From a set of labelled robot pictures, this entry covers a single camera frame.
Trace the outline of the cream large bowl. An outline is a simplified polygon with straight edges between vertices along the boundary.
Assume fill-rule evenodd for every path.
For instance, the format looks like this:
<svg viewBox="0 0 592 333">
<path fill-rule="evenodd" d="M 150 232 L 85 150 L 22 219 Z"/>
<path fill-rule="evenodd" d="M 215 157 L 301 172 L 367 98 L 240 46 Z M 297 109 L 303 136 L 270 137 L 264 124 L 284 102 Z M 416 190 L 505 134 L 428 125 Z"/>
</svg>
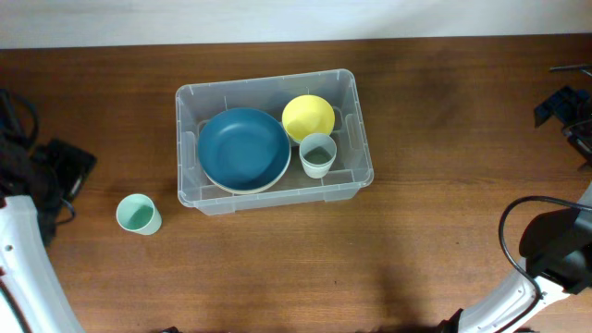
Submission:
<svg viewBox="0 0 592 333">
<path fill-rule="evenodd" d="M 252 189 L 252 190 L 234 190 L 234 189 L 225 187 L 224 185 L 222 185 L 222 184 L 214 181 L 205 171 L 204 171 L 204 174 L 218 188 L 220 188 L 220 189 L 222 189 L 224 191 L 230 192 L 233 195 L 235 195 L 235 194 L 236 195 L 256 194 L 256 193 L 267 191 L 267 190 L 271 189 L 273 186 L 275 186 L 283 178 L 283 176 L 286 174 L 286 172 L 287 172 L 287 170 L 288 170 L 288 168 L 290 166 L 291 156 L 292 156 L 292 154 L 291 154 L 291 151 L 290 151 L 289 156 L 288 156 L 288 160 L 286 162 L 286 165 L 283 167 L 283 170 L 272 181 L 268 182 L 265 186 L 262 186 L 262 187 L 259 187 L 259 188 L 255 188 L 255 189 Z"/>
</svg>

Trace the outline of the dark blue large bowl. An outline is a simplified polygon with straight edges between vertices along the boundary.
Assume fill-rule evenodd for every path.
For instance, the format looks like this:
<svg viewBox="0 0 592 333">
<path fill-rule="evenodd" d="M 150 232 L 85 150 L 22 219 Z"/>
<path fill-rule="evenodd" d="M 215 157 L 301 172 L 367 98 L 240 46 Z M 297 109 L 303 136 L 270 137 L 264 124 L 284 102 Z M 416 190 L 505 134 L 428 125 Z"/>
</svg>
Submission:
<svg viewBox="0 0 592 333">
<path fill-rule="evenodd" d="M 287 171 L 290 139 L 269 114 L 233 108 L 213 117 L 198 141 L 198 159 L 205 175 L 234 193 L 263 191 Z"/>
</svg>

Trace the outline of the grey cup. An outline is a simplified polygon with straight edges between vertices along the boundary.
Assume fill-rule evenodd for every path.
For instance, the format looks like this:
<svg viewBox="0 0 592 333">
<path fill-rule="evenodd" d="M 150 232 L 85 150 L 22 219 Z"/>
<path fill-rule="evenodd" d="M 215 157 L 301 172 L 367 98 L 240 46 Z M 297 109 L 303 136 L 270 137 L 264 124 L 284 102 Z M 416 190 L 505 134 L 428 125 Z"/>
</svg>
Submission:
<svg viewBox="0 0 592 333">
<path fill-rule="evenodd" d="M 331 165 L 337 157 L 337 145 L 323 133 L 306 136 L 300 144 L 300 159 L 306 165 Z"/>
</svg>

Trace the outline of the yellow small bowl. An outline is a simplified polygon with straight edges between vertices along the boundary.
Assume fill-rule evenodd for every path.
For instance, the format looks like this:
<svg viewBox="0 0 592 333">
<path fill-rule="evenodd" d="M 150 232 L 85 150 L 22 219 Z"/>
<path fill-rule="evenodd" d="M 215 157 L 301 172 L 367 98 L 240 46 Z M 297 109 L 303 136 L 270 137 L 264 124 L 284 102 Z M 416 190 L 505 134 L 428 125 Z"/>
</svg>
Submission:
<svg viewBox="0 0 592 333">
<path fill-rule="evenodd" d="M 284 130 L 297 143 L 310 134 L 330 134 L 335 120 L 335 112 L 329 102 L 311 94 L 289 101 L 281 115 Z"/>
</svg>

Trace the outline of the cream white cup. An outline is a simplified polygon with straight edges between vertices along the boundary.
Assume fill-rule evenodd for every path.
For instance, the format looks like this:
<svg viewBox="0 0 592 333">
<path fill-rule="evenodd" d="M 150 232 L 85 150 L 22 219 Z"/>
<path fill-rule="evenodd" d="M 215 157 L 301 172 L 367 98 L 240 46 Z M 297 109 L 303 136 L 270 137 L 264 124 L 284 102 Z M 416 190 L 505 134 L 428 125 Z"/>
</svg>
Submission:
<svg viewBox="0 0 592 333">
<path fill-rule="evenodd" d="M 306 165 L 303 164 L 302 165 L 303 170 L 305 172 L 305 174 L 312 178 L 312 179 L 321 179 L 322 177 L 324 177 L 329 169 L 331 168 L 331 165 Z"/>
</svg>

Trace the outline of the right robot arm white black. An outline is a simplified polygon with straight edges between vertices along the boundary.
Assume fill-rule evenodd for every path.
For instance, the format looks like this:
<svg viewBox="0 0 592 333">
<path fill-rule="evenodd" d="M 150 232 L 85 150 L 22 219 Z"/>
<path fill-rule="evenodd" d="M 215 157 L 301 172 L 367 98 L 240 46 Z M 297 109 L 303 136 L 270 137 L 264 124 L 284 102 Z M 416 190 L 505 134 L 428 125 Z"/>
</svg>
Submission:
<svg viewBox="0 0 592 333">
<path fill-rule="evenodd" d="M 559 210 L 536 216 L 512 257 L 504 236 L 510 212 L 520 204 L 556 204 Z M 526 196 L 501 214 L 499 245 L 512 272 L 481 302 L 458 310 L 440 322 L 438 332 L 519 332 L 547 306 L 591 287 L 591 189 L 577 202 L 548 196 Z"/>
</svg>

